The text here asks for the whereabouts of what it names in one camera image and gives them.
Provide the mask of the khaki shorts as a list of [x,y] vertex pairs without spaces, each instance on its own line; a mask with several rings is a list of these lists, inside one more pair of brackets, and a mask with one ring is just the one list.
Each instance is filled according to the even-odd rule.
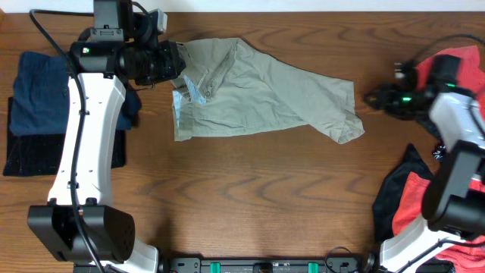
[[344,144],[364,133],[354,84],[290,66],[239,38],[177,46],[174,138],[234,137],[310,125]]

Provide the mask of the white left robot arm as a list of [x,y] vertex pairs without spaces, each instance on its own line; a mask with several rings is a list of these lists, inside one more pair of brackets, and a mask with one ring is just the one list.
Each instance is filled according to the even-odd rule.
[[136,237],[133,216],[113,206],[111,160],[130,80],[148,86],[180,75],[171,41],[75,42],[70,47],[67,130],[55,182],[27,224],[42,245],[76,272],[160,272],[156,247]]

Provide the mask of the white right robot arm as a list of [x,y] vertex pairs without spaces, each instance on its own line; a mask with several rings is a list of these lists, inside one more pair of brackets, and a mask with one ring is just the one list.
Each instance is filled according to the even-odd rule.
[[438,86],[429,118],[447,149],[421,201],[421,212],[405,230],[370,253],[363,272],[414,272],[451,246],[475,248],[484,233],[484,194],[472,178],[484,165],[484,119],[478,95],[455,84]]

